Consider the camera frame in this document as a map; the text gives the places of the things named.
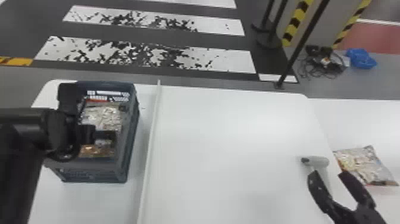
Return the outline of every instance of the gray floor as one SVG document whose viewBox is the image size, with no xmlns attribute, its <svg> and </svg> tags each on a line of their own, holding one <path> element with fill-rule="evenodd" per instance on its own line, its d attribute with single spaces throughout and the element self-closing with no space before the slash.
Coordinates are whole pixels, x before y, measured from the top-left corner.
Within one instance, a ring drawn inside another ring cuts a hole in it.
<svg viewBox="0 0 400 224">
<path fill-rule="evenodd" d="M 293 49 L 286 49 L 291 54 Z M 335 80 L 300 79 L 300 84 L 285 83 L 285 92 L 305 94 L 310 98 L 344 99 L 396 99 L 400 100 L 400 55 L 371 54 L 378 66 L 372 70 L 348 68 Z M 203 88 L 242 89 L 250 91 L 276 91 L 271 82 L 200 79 L 188 77 L 152 76 L 99 71 L 37 69 L 0 66 L 0 107 L 28 107 L 41 87 L 52 79 L 113 80 L 131 83 L 156 84 Z"/>
<path fill-rule="evenodd" d="M 400 22 L 399 0 L 373 0 L 361 18 Z"/>
<path fill-rule="evenodd" d="M 378 66 L 371 70 L 350 67 L 336 79 L 300 79 L 304 94 L 310 98 L 400 99 L 400 55 L 370 54 Z M 293 69 L 297 73 L 299 62 Z"/>
</svg>

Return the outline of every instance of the transparent plastic bag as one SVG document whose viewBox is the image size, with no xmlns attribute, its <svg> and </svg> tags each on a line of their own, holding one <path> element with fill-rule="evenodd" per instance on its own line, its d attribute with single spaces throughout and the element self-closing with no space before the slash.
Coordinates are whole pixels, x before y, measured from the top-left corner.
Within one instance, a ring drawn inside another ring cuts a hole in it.
<svg viewBox="0 0 400 224">
<path fill-rule="evenodd" d="M 349 171 L 364 185 L 399 186 L 371 145 L 364 148 L 338 150 L 333 153 L 340 168 Z"/>
</svg>

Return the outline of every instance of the black cable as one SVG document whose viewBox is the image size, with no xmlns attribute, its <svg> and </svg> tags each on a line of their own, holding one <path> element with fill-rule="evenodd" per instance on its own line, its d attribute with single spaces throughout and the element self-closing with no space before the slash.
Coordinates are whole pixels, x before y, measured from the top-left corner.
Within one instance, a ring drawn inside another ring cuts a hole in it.
<svg viewBox="0 0 400 224">
<path fill-rule="evenodd" d="M 298 59 L 298 61 L 300 61 L 300 65 L 297 69 L 297 73 L 301 78 L 308 80 L 311 80 L 311 77 L 326 77 L 328 79 L 337 78 L 343 72 L 345 62 L 337 53 L 333 52 L 332 55 L 340 60 L 339 64 L 336 60 L 330 58 L 332 63 L 339 66 L 339 70 L 335 71 L 328 69 L 319 63 L 321 58 L 307 55 L 305 58 Z"/>
</svg>

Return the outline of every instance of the white table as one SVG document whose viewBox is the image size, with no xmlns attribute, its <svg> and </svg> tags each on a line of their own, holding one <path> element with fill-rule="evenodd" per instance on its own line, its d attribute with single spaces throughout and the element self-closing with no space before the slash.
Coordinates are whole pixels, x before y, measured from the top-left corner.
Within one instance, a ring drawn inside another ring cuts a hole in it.
<svg viewBox="0 0 400 224">
<path fill-rule="evenodd" d="M 332 150 L 373 145 L 379 158 L 400 181 L 400 101 L 312 99 Z M 400 188 L 369 186 L 387 223 L 398 223 Z"/>
<path fill-rule="evenodd" d="M 57 107 L 60 82 L 47 83 L 34 106 Z M 303 155 L 331 160 L 332 194 L 354 208 L 337 178 L 340 170 L 330 152 L 329 146 L 337 149 L 335 142 L 341 137 L 331 127 L 335 124 L 332 116 L 320 110 L 329 105 L 313 100 L 313 107 L 298 94 L 163 86 L 142 191 L 140 161 L 145 158 L 156 87 L 136 87 L 143 132 L 136 137 L 128 183 L 62 183 L 43 169 L 30 223 L 136 223 L 138 214 L 138 224 L 331 223 L 307 190 L 308 170 L 299 163 Z M 352 139 L 355 133 L 347 130 Z M 358 146 L 367 144 L 381 146 L 368 139 Z M 338 146 L 353 147 L 345 141 Z M 377 202 L 379 208 L 387 209 L 380 212 L 388 223 L 396 223 L 387 197 L 382 204 L 380 198 Z"/>
</svg>

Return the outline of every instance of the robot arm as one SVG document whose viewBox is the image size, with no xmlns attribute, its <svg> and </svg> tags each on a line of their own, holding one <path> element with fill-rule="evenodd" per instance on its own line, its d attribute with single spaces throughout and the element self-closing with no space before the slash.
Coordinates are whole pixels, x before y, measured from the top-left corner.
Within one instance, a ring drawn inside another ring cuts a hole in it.
<svg viewBox="0 0 400 224">
<path fill-rule="evenodd" d="M 94 141 L 95 127 L 78 125 L 79 97 L 63 96 L 58 110 L 0 109 L 0 223 L 28 222 L 45 158 L 70 161 Z"/>
</svg>

